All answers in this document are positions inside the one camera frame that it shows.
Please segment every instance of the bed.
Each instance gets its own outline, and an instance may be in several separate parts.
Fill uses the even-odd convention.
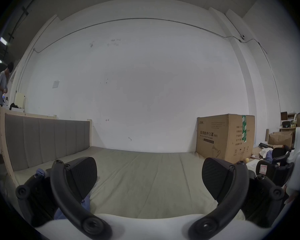
[[[90,212],[160,219],[208,214],[217,202],[202,182],[204,158],[192,153],[145,153],[91,146],[92,121],[60,120],[0,110],[0,144],[15,186],[55,159],[96,160]],[[236,219],[244,220],[240,211]]]

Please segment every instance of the gray headboard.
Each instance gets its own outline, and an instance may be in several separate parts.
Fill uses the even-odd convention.
[[[90,122],[5,114],[5,137],[13,171],[86,150]]]

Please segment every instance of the pink sticker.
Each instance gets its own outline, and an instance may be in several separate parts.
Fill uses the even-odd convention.
[[[266,175],[266,173],[267,173],[267,165],[264,165],[264,164],[262,164],[262,165],[260,165],[260,170],[259,170],[259,173],[260,174],[263,174],[263,175]]]

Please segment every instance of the gray t-shirt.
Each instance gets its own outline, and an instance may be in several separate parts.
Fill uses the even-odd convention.
[[[7,89],[7,77],[6,74],[4,73],[4,71],[2,71],[0,73],[0,86],[3,89]],[[4,103],[4,100],[2,99],[2,91],[0,91],[0,105],[2,105]]]

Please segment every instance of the wall switch plate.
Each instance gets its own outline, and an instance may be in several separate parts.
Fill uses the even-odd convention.
[[[54,81],[52,88],[58,88],[60,80]]]

